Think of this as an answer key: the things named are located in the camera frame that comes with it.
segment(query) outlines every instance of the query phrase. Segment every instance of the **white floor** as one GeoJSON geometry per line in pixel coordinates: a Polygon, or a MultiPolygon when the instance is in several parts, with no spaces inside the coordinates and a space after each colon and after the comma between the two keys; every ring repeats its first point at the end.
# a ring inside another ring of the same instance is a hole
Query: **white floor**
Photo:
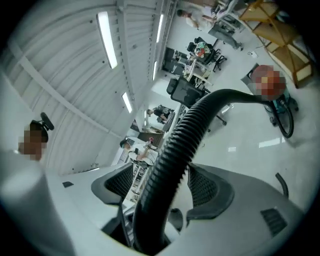
{"type": "MultiPolygon", "coordinates": [[[[244,49],[235,51],[227,44],[218,43],[217,48],[228,60],[221,65],[221,71],[210,74],[213,86],[206,86],[210,91],[229,88],[248,93],[241,78],[255,63],[274,65],[275,70],[281,71],[263,47],[255,49],[262,43],[248,30],[234,38],[243,43],[244,49]],[[258,55],[256,59],[248,55],[253,50],[258,55]]],[[[290,139],[284,139],[279,128],[272,126],[262,105],[235,103],[223,116],[227,126],[217,119],[212,122],[211,132],[206,134],[193,162],[253,176],[282,191],[275,177],[280,173],[288,185],[289,199],[307,211],[320,181],[320,79],[314,77],[300,89],[296,89],[288,77],[286,81],[299,105],[290,139]]],[[[186,191],[179,191],[174,207],[183,204],[192,207],[183,197],[189,193],[186,191]]]]}

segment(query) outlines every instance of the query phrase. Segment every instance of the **wall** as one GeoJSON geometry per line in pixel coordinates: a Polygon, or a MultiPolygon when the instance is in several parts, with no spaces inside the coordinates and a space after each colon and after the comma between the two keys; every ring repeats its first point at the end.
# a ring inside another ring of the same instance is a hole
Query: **wall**
{"type": "Polygon", "coordinates": [[[0,67],[0,150],[17,150],[19,138],[35,116],[0,67]]]}
{"type": "MultiPolygon", "coordinates": [[[[201,8],[199,5],[192,5],[188,2],[180,2],[176,9],[186,9],[190,6],[201,8]]],[[[187,47],[189,43],[193,42],[197,37],[203,38],[207,43],[212,45],[217,40],[214,36],[189,26],[186,23],[186,18],[178,17],[177,14],[175,14],[166,46],[184,54],[189,54],[187,47]]]]}

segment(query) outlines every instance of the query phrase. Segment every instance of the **shelf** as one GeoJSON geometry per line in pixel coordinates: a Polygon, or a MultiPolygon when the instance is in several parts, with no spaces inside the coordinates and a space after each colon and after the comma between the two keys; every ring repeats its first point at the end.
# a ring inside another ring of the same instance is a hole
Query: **shelf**
{"type": "Polygon", "coordinates": [[[253,8],[255,3],[252,3],[245,12],[241,15],[239,20],[242,21],[257,21],[269,22],[269,17],[273,18],[279,11],[279,7],[274,2],[262,2],[258,7],[253,8]]]}
{"type": "Polygon", "coordinates": [[[292,51],[290,51],[293,63],[291,61],[291,58],[289,56],[288,50],[286,47],[279,47],[273,52],[273,55],[281,61],[287,68],[288,70],[293,73],[294,71],[298,71],[302,69],[306,64],[303,62],[301,58],[299,58],[296,54],[294,54],[292,51]]]}
{"type": "Polygon", "coordinates": [[[269,23],[260,23],[252,32],[257,36],[263,37],[277,44],[280,47],[290,43],[296,37],[299,36],[295,28],[291,25],[285,24],[277,20],[273,20],[273,22],[282,34],[284,40],[282,39],[281,35],[278,33],[276,28],[269,23]]]}

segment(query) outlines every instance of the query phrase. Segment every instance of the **ceiling beam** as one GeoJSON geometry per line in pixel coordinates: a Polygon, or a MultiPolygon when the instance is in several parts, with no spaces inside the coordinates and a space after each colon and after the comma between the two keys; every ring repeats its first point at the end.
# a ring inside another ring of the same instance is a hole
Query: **ceiling beam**
{"type": "Polygon", "coordinates": [[[124,70],[126,74],[127,87],[129,99],[133,103],[134,109],[133,113],[137,113],[138,105],[135,101],[134,88],[131,81],[130,75],[130,66],[129,66],[129,56],[128,56],[128,44],[127,44],[127,17],[125,9],[127,7],[127,1],[118,0],[117,1],[117,17],[118,17],[118,28],[119,28],[119,37],[120,37],[120,45],[121,45],[121,53],[123,59],[124,70]]]}

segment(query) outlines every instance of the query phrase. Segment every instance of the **white corrugated ceiling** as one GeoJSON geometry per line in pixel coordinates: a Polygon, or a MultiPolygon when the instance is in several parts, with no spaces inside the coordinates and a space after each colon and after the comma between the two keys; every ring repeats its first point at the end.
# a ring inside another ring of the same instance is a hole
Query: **white corrugated ceiling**
{"type": "Polygon", "coordinates": [[[119,11],[115,0],[42,1],[2,55],[12,86],[37,116],[45,112],[55,126],[41,162],[60,175],[110,164],[150,89],[159,22],[154,14],[162,1],[123,3],[119,11]],[[103,11],[111,24],[114,69],[97,23],[103,11]],[[132,100],[131,114],[124,92],[132,100]]]}

